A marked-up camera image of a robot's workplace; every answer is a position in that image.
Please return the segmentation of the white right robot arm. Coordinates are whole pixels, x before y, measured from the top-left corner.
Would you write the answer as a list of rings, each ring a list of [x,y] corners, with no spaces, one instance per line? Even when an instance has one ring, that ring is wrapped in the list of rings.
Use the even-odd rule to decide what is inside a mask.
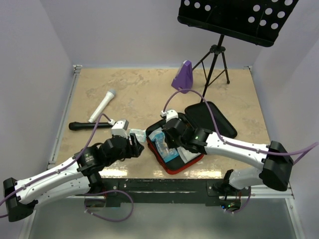
[[[216,132],[193,128],[177,118],[167,121],[162,131],[170,148],[182,147],[195,154],[220,155],[248,164],[249,168],[226,173],[222,183],[226,195],[261,184],[277,191],[288,188],[293,160],[277,141],[267,145],[219,137]]]

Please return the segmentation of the blue wipe sachets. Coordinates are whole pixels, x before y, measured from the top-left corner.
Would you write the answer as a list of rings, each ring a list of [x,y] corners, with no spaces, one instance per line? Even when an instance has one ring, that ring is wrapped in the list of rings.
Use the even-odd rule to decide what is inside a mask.
[[[130,133],[134,133],[138,142],[145,142],[146,140],[146,131],[141,129],[130,129]]]

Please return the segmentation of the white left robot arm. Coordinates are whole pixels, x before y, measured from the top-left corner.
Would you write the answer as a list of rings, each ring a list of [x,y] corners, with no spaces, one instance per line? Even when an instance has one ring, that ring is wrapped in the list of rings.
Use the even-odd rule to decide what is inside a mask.
[[[118,160],[138,158],[144,146],[135,134],[119,135],[83,148],[65,162],[36,176],[23,180],[8,178],[3,182],[4,199],[9,222],[30,216],[34,210],[52,201],[74,195],[99,195],[106,186],[100,171]]]

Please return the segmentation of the white gauze packet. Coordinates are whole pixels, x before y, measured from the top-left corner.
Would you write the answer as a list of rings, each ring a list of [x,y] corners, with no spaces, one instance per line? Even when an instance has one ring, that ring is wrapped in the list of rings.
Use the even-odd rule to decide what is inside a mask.
[[[192,153],[186,149],[184,149],[183,147],[178,147],[177,151],[179,153],[179,156],[181,157],[182,161],[184,163],[188,163],[191,160],[195,159],[196,157],[200,156],[200,153]]]

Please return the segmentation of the red black medicine kit case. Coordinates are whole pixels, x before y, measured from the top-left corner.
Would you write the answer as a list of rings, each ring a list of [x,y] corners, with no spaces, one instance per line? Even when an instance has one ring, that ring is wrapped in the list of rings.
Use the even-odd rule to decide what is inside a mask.
[[[184,149],[192,153],[200,153],[198,149],[203,146],[206,133],[215,132],[215,126],[211,119],[210,113],[213,113],[218,130],[222,136],[235,138],[237,136],[237,130],[230,123],[230,121],[224,116],[224,114],[219,110],[219,108],[213,103],[208,101],[206,104],[204,102],[197,103],[185,108],[184,113],[178,113],[178,119],[185,123],[189,123],[193,127],[193,133],[190,137],[189,147],[183,147]],[[166,123],[165,119],[152,124],[146,129],[146,139],[149,149],[155,155],[158,163],[164,168],[164,170],[170,174],[174,175],[180,173],[181,171],[187,169],[188,167],[194,165],[204,156],[203,153],[191,160],[188,163],[184,163],[180,156],[165,163],[160,156],[156,145],[149,138],[149,135],[157,128],[161,128]]]

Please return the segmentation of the blue clear plastic pouch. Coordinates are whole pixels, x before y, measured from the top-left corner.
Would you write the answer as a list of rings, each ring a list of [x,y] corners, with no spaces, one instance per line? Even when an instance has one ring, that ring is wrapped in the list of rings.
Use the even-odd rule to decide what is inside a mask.
[[[149,135],[149,138],[155,143],[156,149],[165,163],[170,162],[179,156],[179,153],[175,148],[168,148],[168,145],[165,142],[165,134],[161,128],[155,129]]]

